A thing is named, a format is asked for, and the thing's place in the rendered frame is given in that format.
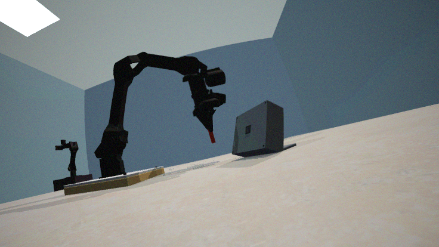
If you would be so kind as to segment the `dark red peg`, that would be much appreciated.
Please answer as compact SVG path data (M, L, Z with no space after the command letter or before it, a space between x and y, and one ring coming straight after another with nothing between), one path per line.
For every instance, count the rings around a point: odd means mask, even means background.
M208 133L209 133L209 136L210 136L210 139L211 139L211 143L212 143L212 144L213 144L213 143L216 143L216 142L215 142L214 135L213 135L213 132L209 132L209 130L208 130Z

